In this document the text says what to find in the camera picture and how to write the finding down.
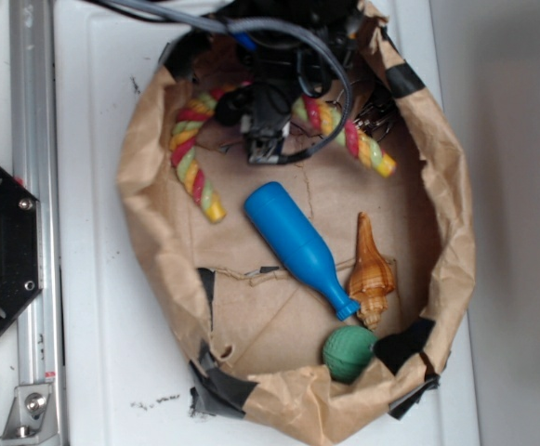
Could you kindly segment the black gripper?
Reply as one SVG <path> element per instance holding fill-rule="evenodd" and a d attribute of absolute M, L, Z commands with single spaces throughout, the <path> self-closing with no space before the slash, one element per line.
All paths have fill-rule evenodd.
<path fill-rule="evenodd" d="M 250 164 L 293 164 L 308 159 L 313 149 L 283 154 L 295 102 L 325 93 L 325 62 L 302 47 L 295 49 L 236 49 L 251 82 L 224 94 L 215 119 L 238 125 Z"/>

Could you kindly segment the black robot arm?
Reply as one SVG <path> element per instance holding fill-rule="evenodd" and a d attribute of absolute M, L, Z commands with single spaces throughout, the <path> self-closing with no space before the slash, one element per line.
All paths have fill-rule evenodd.
<path fill-rule="evenodd" d="M 352 108 L 347 70 L 356 49 L 362 7 L 355 1 L 233 1 L 212 20 L 237 44 L 252 76 L 220 102 L 219 121 L 239 124 L 250 164 L 293 164 L 334 141 Z M 313 146 L 283 153 L 295 103 L 321 98 L 334 80 L 345 102 L 334 129 Z"/>

